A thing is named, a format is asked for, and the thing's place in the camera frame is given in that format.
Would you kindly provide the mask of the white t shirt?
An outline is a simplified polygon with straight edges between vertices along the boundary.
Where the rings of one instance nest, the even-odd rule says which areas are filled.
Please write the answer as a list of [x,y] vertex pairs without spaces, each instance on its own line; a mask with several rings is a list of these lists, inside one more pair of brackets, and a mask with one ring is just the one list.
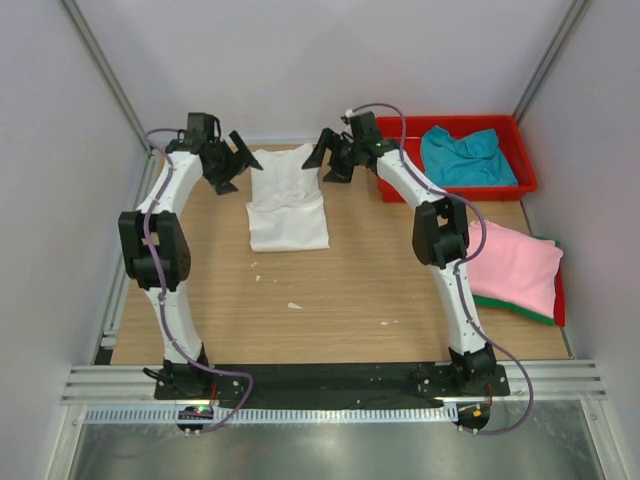
[[296,252],[330,247],[318,170],[305,169],[313,145],[260,149],[261,165],[251,170],[251,200],[246,204],[250,247],[254,252]]

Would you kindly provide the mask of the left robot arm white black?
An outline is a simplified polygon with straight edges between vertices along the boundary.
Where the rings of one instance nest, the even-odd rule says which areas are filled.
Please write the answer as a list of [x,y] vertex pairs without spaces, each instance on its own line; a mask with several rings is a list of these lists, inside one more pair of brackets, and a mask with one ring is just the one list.
[[177,387],[188,398],[204,398],[212,376],[249,378],[242,372],[209,365],[204,344],[196,332],[187,296],[191,252],[180,223],[193,188],[205,179],[214,192],[237,191],[232,180],[261,165],[238,132],[222,135],[220,120],[192,112],[184,129],[165,146],[149,145],[163,159],[163,167],[150,193],[132,211],[118,218],[126,274],[149,299],[164,342],[164,374],[177,378]]

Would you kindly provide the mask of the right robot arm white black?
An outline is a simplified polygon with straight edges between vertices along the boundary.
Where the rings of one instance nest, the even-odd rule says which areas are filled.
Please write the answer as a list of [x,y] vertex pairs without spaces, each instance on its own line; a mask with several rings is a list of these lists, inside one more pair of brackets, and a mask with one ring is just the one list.
[[448,324],[451,384],[465,396],[489,392],[497,360],[480,325],[469,283],[464,200],[429,180],[410,160],[402,138],[384,137],[372,112],[345,116],[343,122],[341,133],[321,131],[302,168],[320,167],[329,153],[325,182],[349,183],[354,169],[362,166],[391,185],[413,209],[413,252],[434,279]]

